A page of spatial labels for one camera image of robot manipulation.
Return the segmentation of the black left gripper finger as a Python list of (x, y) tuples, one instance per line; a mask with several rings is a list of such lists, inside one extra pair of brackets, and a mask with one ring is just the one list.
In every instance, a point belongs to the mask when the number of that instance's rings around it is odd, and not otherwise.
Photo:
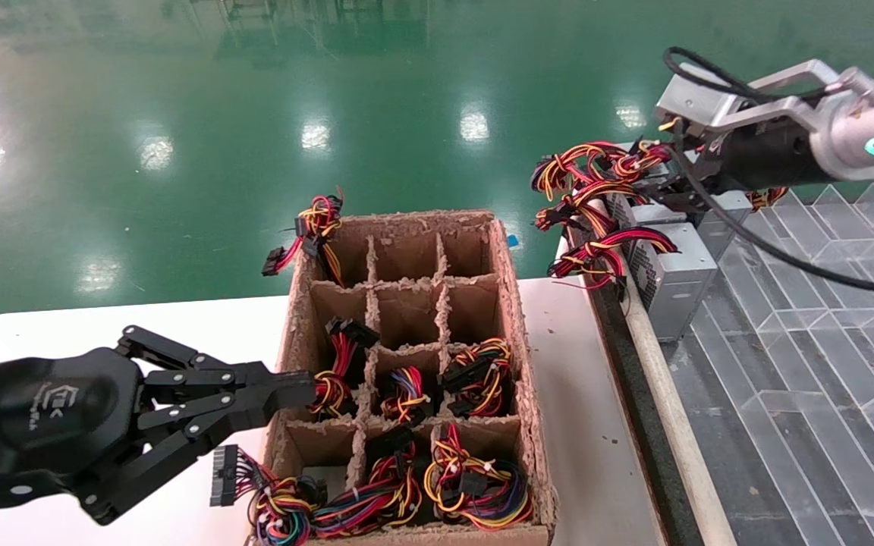
[(274, 373), (263, 362), (229, 364), (141, 326), (124, 329), (117, 353), (159, 369), (143, 380), (156, 400), (200, 400), (243, 388), (260, 388), (264, 394), (298, 391), (303, 400), (313, 398), (308, 371)]

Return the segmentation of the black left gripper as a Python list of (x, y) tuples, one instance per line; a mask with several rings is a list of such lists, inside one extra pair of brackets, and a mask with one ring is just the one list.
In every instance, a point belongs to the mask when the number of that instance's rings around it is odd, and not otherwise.
[[(77, 494), (87, 515), (106, 526), (229, 436), (263, 428), (278, 411), (316, 397), (315, 391), (222, 391), (184, 406), (134, 412), (142, 377), (138, 364), (104, 347), (1, 362), (0, 508)], [(143, 444), (150, 449), (112, 470)]]

